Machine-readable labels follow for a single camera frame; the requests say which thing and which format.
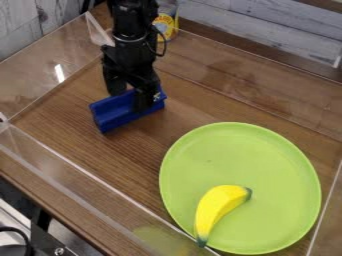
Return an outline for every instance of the lime green plate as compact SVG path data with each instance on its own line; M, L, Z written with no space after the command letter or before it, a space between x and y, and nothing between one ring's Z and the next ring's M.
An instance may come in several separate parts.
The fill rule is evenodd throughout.
M161 164L160 192L178 226L193 235L199 200L217 185L252 189L252 199L227 214L208 246L236 254L263 254L295 243L320 208L315 170L295 145L269 130L216 123L185 134Z

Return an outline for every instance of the blue object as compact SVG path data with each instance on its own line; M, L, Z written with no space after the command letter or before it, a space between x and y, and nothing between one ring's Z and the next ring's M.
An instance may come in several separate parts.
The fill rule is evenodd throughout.
M142 112L132 111L134 90L129 90L120 96L112 96L92 103L89 109L100 131L105 133L113 128L164 108L164 100L166 96L160 87L158 92L160 94L154 99L152 107Z

